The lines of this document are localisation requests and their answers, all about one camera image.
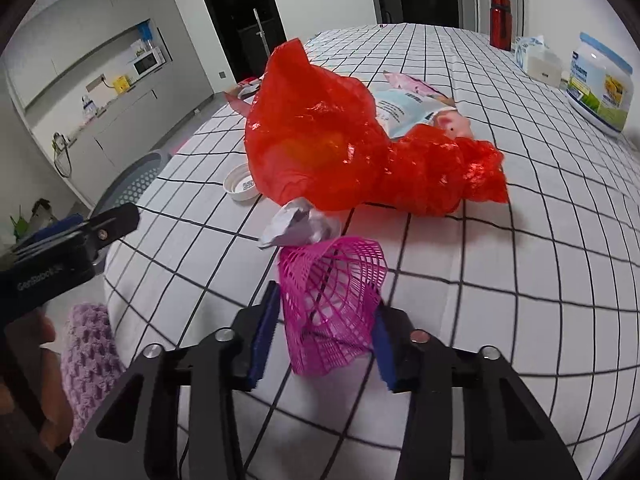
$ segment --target blue lid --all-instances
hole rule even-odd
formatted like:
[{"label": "blue lid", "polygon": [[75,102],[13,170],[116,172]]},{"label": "blue lid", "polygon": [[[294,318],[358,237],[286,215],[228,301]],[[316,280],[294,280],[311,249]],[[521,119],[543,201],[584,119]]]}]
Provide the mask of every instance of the blue lid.
[{"label": "blue lid", "polygon": [[622,59],[618,54],[613,52],[613,50],[611,50],[608,46],[601,44],[595,38],[592,38],[588,34],[581,32],[580,41],[583,41],[587,45],[591,45],[593,48],[603,53],[605,56],[607,56],[610,60],[612,60],[616,65],[618,65],[625,72],[628,72],[629,74],[632,74],[634,72],[633,67],[629,65],[629,63],[627,63],[624,59]]}]

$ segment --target microwave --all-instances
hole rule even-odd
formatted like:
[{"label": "microwave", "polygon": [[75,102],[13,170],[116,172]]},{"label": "microwave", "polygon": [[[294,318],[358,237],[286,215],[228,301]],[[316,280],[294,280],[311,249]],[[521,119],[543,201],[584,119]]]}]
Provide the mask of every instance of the microwave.
[{"label": "microwave", "polygon": [[129,63],[127,76],[131,82],[137,81],[162,64],[164,64],[162,52],[158,47],[152,48]]}]

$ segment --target pink mesh net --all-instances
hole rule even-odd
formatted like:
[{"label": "pink mesh net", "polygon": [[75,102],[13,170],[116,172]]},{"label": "pink mesh net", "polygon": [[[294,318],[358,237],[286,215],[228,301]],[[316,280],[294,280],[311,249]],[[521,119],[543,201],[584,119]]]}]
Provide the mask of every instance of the pink mesh net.
[{"label": "pink mesh net", "polygon": [[325,375],[369,351],[386,276],[379,243],[341,237],[285,247],[278,272],[294,373]]}]

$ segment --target black grid pattern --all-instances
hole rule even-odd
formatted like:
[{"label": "black grid pattern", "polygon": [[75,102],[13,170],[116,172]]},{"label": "black grid pattern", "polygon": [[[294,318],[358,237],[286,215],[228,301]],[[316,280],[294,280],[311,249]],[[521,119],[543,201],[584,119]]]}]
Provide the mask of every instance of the black grid pattern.
[{"label": "black grid pattern", "polygon": [[[344,233],[378,240],[383,297],[458,348],[500,348],[550,415],[585,479],[596,479],[640,416],[640,164],[625,139],[585,122],[561,91],[524,75],[486,37],[453,28],[334,30],[306,45],[313,63],[388,88],[383,72],[423,78],[455,98],[478,139],[506,156],[510,203],[463,203],[420,218],[367,203]],[[219,110],[140,200],[139,229],[108,256],[111,322],[130,362],[148,343],[197,343],[228,325],[276,278],[255,241],[277,206],[238,204],[222,180],[246,160],[244,119]],[[264,379],[236,395],[250,478],[390,479],[408,396],[392,396],[372,356],[320,380],[291,373],[282,322]],[[462,478],[454,392],[452,478]],[[188,455],[188,396],[178,437]],[[183,468],[183,477],[187,476]]]}]

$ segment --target person's hand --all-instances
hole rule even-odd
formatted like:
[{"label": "person's hand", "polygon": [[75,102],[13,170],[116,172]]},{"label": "person's hand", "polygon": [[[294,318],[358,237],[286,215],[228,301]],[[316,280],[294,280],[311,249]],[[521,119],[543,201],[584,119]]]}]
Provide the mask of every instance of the person's hand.
[{"label": "person's hand", "polygon": [[[53,342],[56,329],[51,320],[40,314],[38,345]],[[74,416],[62,389],[62,375],[58,356],[50,350],[42,349],[42,394],[40,404],[46,420],[40,430],[40,439],[49,450],[54,450],[69,438]],[[0,383],[0,415],[11,413],[15,401],[11,391]]]}]

